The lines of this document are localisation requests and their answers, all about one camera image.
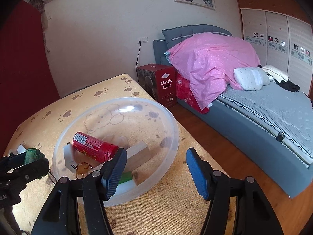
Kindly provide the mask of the yellow paw print blanket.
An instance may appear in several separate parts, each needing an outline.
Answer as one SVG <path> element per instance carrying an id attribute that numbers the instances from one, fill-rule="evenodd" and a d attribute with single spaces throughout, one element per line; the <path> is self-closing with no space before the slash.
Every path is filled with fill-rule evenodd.
<path id="1" fill-rule="evenodd" d="M 29 116 L 2 164 L 1 205 L 31 234 L 231 234 L 230 178 L 130 76 Z"/>

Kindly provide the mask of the white pillow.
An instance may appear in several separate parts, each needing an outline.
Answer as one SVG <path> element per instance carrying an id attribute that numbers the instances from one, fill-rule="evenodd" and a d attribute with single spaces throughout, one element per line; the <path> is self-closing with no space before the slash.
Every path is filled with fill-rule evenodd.
<path id="1" fill-rule="evenodd" d="M 235 81 L 245 91 L 259 91 L 270 84 L 270 78 L 259 67 L 236 68 L 233 70 Z"/>

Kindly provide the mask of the black clothes on bed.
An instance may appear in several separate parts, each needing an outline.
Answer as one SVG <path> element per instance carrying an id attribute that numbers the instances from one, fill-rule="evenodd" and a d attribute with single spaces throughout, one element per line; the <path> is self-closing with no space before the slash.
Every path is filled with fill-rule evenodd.
<path id="1" fill-rule="evenodd" d="M 274 82 L 280 86 L 281 88 L 285 89 L 286 91 L 290 91 L 290 92 L 299 92 L 300 91 L 300 87 L 296 84 L 294 84 L 293 82 L 291 82 L 290 80 L 285 81 L 277 81 L 276 79 L 274 79 Z"/>

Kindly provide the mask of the zebra striped triangular block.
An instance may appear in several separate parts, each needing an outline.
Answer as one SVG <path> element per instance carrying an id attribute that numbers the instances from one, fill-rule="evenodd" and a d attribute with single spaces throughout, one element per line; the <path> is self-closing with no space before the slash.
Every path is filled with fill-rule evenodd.
<path id="1" fill-rule="evenodd" d="M 20 145 L 18 146 L 18 148 L 16 149 L 15 154 L 24 153 L 26 150 L 27 150 L 27 149 L 26 149 L 22 144 L 20 144 Z"/>

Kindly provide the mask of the gold ring keychain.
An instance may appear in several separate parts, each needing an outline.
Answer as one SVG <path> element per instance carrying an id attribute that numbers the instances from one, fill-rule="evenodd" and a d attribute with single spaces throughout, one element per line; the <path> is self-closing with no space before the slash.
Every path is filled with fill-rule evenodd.
<path id="1" fill-rule="evenodd" d="M 93 167 L 89 163 L 80 162 L 76 167 L 76 172 L 75 172 L 76 179 L 85 178 L 92 169 Z"/>

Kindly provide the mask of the red classic quilt box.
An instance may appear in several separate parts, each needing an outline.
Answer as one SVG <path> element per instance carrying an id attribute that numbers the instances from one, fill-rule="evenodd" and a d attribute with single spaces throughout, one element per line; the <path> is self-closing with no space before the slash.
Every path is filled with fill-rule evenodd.
<path id="1" fill-rule="evenodd" d="M 176 70 L 173 66 L 148 64 L 136 68 L 139 85 L 158 103 L 172 107 L 177 103 Z"/>

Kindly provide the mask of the white usb charger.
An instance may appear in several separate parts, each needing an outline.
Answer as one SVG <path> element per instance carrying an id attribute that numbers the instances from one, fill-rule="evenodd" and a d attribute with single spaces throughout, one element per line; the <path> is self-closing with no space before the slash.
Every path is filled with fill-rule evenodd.
<path id="1" fill-rule="evenodd" d="M 76 168 L 78 166 L 77 162 L 74 159 L 75 148 L 73 147 L 71 143 L 68 143 L 63 147 L 63 153 L 64 153 L 65 167 L 72 173 L 75 173 Z"/>

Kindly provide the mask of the wall power socket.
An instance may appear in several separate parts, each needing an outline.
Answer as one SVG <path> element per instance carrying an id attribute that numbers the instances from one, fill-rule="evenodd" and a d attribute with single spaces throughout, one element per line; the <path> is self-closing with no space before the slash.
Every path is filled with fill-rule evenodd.
<path id="1" fill-rule="evenodd" d="M 148 37 L 140 37 L 137 39 L 138 44 L 148 43 Z"/>

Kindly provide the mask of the green bottle-shaped tin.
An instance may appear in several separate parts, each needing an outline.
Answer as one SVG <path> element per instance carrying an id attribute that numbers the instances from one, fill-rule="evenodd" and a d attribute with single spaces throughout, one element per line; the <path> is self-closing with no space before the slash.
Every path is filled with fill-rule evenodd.
<path id="1" fill-rule="evenodd" d="M 25 152 L 24 165 L 45 158 L 45 155 L 38 149 L 27 149 Z"/>

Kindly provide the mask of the white wardrobe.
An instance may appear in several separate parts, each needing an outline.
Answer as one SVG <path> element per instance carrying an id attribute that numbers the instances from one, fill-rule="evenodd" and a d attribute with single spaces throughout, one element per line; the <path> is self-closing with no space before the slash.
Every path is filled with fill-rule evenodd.
<path id="1" fill-rule="evenodd" d="M 272 65 L 310 94 L 312 82 L 312 28 L 284 14 L 241 9 L 244 40 L 251 43 L 261 65 Z"/>

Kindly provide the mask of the cream folded cloth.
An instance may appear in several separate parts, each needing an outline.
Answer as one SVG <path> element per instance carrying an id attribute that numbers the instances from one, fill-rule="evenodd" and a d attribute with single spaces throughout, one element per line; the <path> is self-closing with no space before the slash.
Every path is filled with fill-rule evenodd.
<path id="1" fill-rule="evenodd" d="M 286 72 L 283 72 L 275 66 L 265 65 L 264 67 L 262 67 L 262 70 L 264 70 L 267 74 L 270 74 L 270 76 L 277 80 L 279 83 L 281 83 L 281 81 L 287 82 L 289 79 L 289 76 L 288 74 L 286 74 Z"/>

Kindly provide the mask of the red curtain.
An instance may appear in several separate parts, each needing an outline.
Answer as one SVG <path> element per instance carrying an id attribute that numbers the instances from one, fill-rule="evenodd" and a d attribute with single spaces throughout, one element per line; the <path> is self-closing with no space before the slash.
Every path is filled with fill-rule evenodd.
<path id="1" fill-rule="evenodd" d="M 41 13 L 20 1 L 1 27 L 1 154 L 21 123 L 59 98 Z"/>

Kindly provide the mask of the red cylindrical can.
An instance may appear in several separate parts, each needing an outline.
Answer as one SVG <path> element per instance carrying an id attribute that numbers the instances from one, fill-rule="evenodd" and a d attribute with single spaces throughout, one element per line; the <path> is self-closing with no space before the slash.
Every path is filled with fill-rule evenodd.
<path id="1" fill-rule="evenodd" d="M 114 157 L 119 147 L 94 138 L 82 132 L 77 132 L 73 136 L 73 147 L 95 161 L 104 163 Z"/>

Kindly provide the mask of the light wooden block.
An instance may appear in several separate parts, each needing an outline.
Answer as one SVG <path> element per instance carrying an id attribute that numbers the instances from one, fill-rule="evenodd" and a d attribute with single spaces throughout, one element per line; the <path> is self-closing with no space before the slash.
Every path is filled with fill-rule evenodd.
<path id="1" fill-rule="evenodd" d="M 124 172 L 133 173 L 139 166 L 146 163 L 152 157 L 148 145 L 144 141 L 140 141 L 128 148 L 126 152 L 127 162 Z"/>

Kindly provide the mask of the pink quilt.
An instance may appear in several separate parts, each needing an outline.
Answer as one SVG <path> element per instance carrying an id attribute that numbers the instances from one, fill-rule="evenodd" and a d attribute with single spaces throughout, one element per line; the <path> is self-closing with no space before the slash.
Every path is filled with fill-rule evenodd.
<path id="1" fill-rule="evenodd" d="M 189 81 L 189 89 L 200 110 L 207 108 L 228 84 L 236 90 L 242 89 L 235 81 L 234 69 L 260 64 L 249 42 L 207 32 L 176 44 L 165 55 L 178 73 Z"/>

